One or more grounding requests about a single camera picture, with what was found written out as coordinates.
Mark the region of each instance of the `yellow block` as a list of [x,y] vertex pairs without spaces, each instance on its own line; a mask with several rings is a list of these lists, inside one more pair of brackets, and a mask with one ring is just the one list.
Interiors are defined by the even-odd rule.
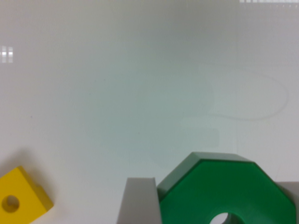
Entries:
[[21,166],[0,178],[0,203],[1,224],[29,224],[53,207]]

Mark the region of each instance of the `yellow square block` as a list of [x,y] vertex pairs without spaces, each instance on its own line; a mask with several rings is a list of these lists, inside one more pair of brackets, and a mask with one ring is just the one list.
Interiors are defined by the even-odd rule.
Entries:
[[0,203],[1,224],[29,224],[53,207],[21,166],[0,178]]

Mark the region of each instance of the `green block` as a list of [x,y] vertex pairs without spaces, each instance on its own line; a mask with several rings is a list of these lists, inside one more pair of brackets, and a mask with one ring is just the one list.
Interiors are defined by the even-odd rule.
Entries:
[[163,224],[295,224],[294,203],[254,162],[193,152],[158,186]]

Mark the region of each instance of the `circular hole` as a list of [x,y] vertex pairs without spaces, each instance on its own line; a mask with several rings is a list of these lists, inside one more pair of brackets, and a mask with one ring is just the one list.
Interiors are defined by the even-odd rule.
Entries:
[[228,217],[228,213],[221,213],[215,216],[209,224],[223,224]]
[[2,207],[6,212],[13,213],[19,209],[20,202],[15,196],[9,195],[3,199]]

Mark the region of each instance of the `white table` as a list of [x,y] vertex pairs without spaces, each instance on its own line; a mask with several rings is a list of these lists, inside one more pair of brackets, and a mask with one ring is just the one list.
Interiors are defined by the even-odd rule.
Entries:
[[127,177],[192,151],[299,181],[298,5],[1,1],[0,175],[54,200],[36,224],[115,224]]

